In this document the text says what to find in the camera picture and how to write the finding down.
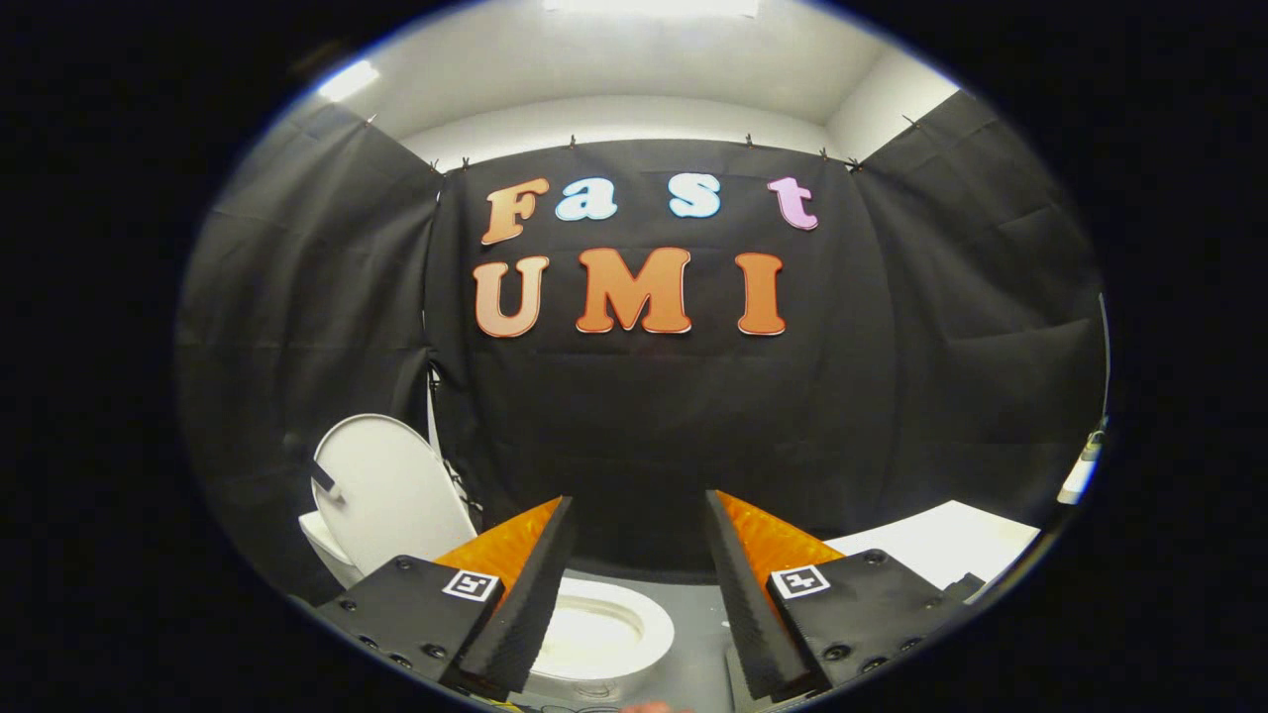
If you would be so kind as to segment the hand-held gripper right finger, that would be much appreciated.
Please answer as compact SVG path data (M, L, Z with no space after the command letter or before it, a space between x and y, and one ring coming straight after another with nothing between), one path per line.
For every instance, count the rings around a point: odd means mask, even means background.
M702 532L752 698L787 702L856 684L957 619L978 577L937 587L888 551L841 554L720 490Z

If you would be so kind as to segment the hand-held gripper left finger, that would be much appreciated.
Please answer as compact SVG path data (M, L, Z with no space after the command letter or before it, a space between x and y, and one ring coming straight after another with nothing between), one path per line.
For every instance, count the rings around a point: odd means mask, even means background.
M527 683L576 537L562 495L437 559L391 557L314 618L420 683L503 700Z

